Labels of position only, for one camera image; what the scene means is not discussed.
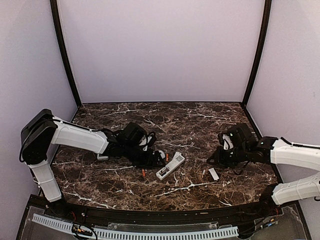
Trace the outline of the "white remote with battery compartment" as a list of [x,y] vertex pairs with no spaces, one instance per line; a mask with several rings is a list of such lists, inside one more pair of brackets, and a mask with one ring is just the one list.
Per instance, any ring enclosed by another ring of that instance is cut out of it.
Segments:
[[159,159],[166,159],[166,154],[162,150],[157,150],[156,152]]

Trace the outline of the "white remote with QR label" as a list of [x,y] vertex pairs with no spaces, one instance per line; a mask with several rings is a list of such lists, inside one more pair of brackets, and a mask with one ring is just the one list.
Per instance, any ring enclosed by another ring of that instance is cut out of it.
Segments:
[[[168,175],[170,175],[176,168],[178,168],[184,161],[185,157],[182,155],[181,152],[176,152],[172,158],[172,160],[166,164],[162,169],[160,169],[155,175],[159,180],[165,179]],[[165,168],[169,169],[169,171],[164,175],[160,176],[160,172]]]

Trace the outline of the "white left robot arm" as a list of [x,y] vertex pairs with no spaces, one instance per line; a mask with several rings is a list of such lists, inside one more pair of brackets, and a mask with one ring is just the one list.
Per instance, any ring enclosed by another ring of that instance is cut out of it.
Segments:
[[50,150],[57,154],[61,146],[69,146],[93,152],[103,159],[126,158],[138,169],[166,164],[165,153],[153,148],[155,132],[147,133],[134,122],[116,131],[91,129],[56,117],[45,108],[21,130],[20,138],[19,161],[29,167],[35,183],[51,203],[51,210],[60,218],[67,218],[71,208],[62,200],[63,193],[52,170],[53,161],[48,159]]

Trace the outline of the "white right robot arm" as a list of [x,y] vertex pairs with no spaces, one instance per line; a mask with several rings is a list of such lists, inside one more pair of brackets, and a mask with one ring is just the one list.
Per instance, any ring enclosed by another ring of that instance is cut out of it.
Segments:
[[[235,168],[239,163],[262,163],[268,165],[288,165],[305,169],[320,170],[320,147],[289,142],[283,137],[263,137],[259,141],[222,135],[220,146],[206,160],[213,166]],[[320,196],[320,173],[292,182],[267,186],[260,196],[262,201],[255,205],[255,213],[266,217],[275,205]]]

